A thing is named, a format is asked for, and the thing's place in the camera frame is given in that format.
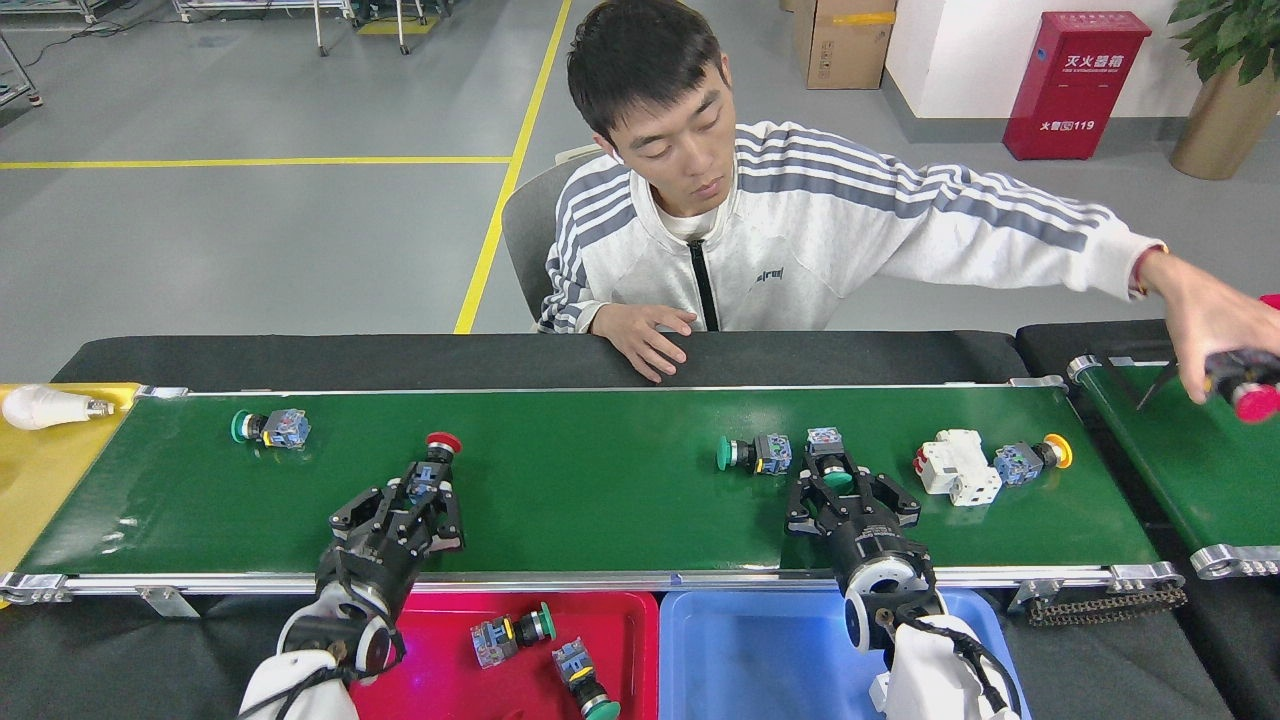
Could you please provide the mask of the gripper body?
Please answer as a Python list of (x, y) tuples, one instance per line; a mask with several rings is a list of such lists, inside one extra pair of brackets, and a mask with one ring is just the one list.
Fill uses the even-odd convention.
[(826, 539), (840, 592), (845, 596), (934, 588), (925, 547), (906, 539), (896, 525), (836, 518), (827, 523)]
[(396, 533), (333, 532), (317, 566), (317, 596), (337, 598), (340, 578), (358, 593), (356, 603), (375, 594), (392, 621), (397, 620), (426, 555), (426, 532), (402, 538)]

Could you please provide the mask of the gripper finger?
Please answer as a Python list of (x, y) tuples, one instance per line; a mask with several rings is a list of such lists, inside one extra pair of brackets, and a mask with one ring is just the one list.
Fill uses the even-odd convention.
[(420, 524), (417, 506), (401, 478), (370, 487), (330, 515), (333, 536), (351, 536), (355, 532), (411, 536)]
[(463, 544), (460, 506), (447, 465), (410, 469), (410, 543), (422, 556)]
[(836, 492), (851, 482), (850, 462), (805, 466), (788, 492), (787, 532), (831, 536), (851, 520), (846, 498)]
[(858, 470), (854, 474), (855, 496), (864, 514), (892, 512), (897, 523), (918, 523), (922, 506), (916, 498), (884, 473)]

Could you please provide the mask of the person's right hand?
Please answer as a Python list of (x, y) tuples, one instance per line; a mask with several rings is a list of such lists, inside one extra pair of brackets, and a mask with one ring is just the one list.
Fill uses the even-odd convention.
[(695, 313), (666, 305), (605, 304), (596, 310), (589, 332), (607, 340), (646, 380), (659, 384), (687, 360), (662, 328), (687, 337), (696, 319)]

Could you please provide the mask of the person's left hand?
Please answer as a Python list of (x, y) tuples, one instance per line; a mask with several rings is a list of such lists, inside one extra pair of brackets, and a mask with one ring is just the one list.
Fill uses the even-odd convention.
[(1189, 400), (1204, 404), (1213, 354), (1257, 348), (1279, 354), (1279, 314), (1208, 272), (1161, 250), (1143, 256), (1137, 279), (1165, 302), (1166, 327)]

